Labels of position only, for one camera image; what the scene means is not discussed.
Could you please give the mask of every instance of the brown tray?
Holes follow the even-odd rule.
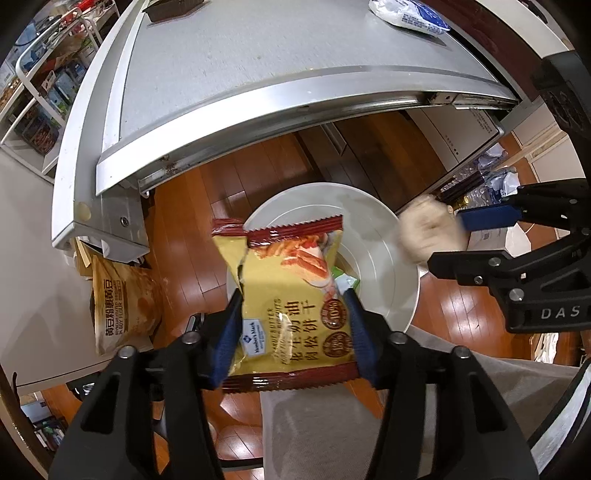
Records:
[[[151,22],[160,22],[169,18],[180,17],[203,3],[203,0],[158,0],[146,7]]]

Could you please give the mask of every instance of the wooden floor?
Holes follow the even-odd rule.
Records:
[[[210,238],[212,218],[247,218],[276,193],[311,181],[339,181],[364,189],[397,209],[436,181],[444,169],[421,132],[400,113],[338,122],[347,146],[335,154],[320,127],[244,148],[194,168],[158,187],[146,227],[147,261],[165,295],[156,348],[181,335],[195,312],[226,305],[226,267]],[[507,333],[504,319],[485,288],[459,287],[427,274],[421,280],[413,323],[474,351],[506,358],[529,358],[528,338]],[[382,407],[364,380],[347,384],[377,417]],[[45,390],[54,414],[70,421],[79,402],[65,385]],[[208,418],[223,458],[262,454],[258,394],[206,392]],[[165,441],[156,436],[158,464],[167,462]],[[262,480],[262,469],[232,472],[231,479]]]

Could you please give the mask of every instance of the white plate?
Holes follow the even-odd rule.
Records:
[[[418,302],[418,269],[397,245],[398,219],[368,193],[339,183],[308,183],[275,195],[245,222],[247,230],[343,215],[339,253],[358,273],[366,310],[384,316],[392,330],[406,331]],[[228,272],[226,289],[236,283]]]

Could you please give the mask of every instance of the open freezer drawer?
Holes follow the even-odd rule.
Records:
[[[364,0],[215,0],[157,24],[146,6],[121,15],[70,113],[57,248],[88,236],[108,258],[137,258],[149,250],[141,194],[266,138],[380,111],[521,100],[457,38],[392,27]]]

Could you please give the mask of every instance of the red package edge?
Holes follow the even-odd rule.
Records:
[[[306,235],[322,235],[342,229],[343,216],[337,215],[320,220],[312,220],[311,222],[250,230],[246,232],[246,236],[249,247],[263,247],[273,242],[281,242]]]
[[[246,236],[244,221],[239,218],[214,218],[212,220],[212,235]]]

